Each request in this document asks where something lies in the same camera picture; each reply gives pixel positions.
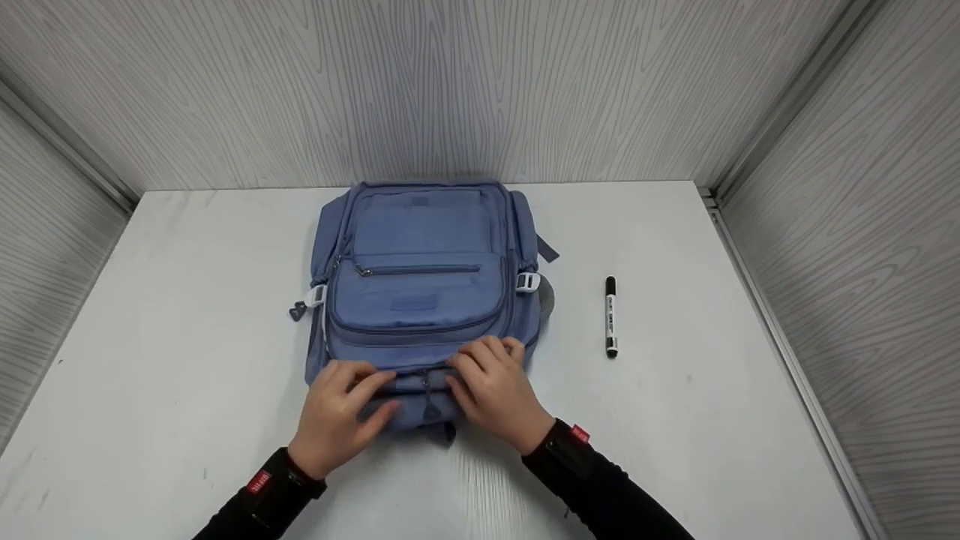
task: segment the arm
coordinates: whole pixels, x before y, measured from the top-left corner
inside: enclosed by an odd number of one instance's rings
[[[310,385],[290,446],[276,451],[194,540],[282,536],[307,503],[324,492],[326,476],[360,454],[387,425],[398,402],[381,405],[362,424],[357,414],[394,377],[368,362],[329,362]]]
[[[450,359],[463,380],[447,382],[469,420],[516,448],[527,468],[595,537],[691,538],[626,473],[546,412],[522,361],[519,341],[489,336]]]

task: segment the backpack front pocket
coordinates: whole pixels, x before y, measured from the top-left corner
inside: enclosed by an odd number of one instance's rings
[[[480,325],[503,308],[505,268],[501,256],[484,253],[353,256],[334,276],[330,319],[361,333]]]

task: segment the hand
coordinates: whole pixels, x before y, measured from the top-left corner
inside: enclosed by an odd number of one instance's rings
[[[482,337],[461,347],[447,364],[463,378],[447,376],[446,381],[467,418],[521,454],[536,450],[553,428],[554,418],[523,373],[523,344],[516,339]]]
[[[332,360],[307,392],[300,426],[287,454],[304,473],[323,479],[367,448],[400,407],[397,401],[380,406],[360,423],[357,414],[373,392],[393,380],[393,371],[376,371],[369,362]],[[356,380],[352,390],[350,385]]]

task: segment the wall panel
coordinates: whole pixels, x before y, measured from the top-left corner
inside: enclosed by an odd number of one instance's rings
[[[125,223],[0,103],[0,451]]]
[[[890,2],[723,211],[888,531],[960,537],[960,3]]]
[[[136,190],[706,183],[842,0],[0,3],[0,58]]]

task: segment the black and white marker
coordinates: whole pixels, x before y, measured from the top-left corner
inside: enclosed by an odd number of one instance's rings
[[[613,328],[613,304],[616,303],[616,279],[607,277],[607,358],[616,358],[616,333]]]

